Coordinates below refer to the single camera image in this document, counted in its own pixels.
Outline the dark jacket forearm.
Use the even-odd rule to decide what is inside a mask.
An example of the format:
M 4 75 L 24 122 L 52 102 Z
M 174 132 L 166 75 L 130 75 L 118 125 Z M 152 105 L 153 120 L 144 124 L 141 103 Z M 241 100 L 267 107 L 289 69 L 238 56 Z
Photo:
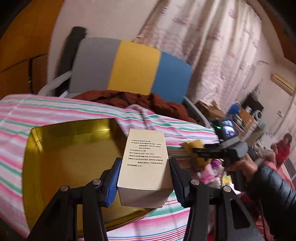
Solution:
M 247 195 L 259 201 L 275 240 L 295 240 L 295 190 L 276 170 L 263 164 L 247 184 Z

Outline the right hand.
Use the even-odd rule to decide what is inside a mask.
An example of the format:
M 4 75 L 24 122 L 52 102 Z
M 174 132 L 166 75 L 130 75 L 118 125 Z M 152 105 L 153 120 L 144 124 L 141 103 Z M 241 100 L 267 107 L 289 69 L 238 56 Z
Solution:
M 250 158 L 250 156 L 246 154 L 240 161 L 237 161 L 234 164 L 226 167 L 226 170 L 228 172 L 242 171 L 243 175 L 246 177 L 247 182 L 249 182 L 257 172 L 258 166 Z

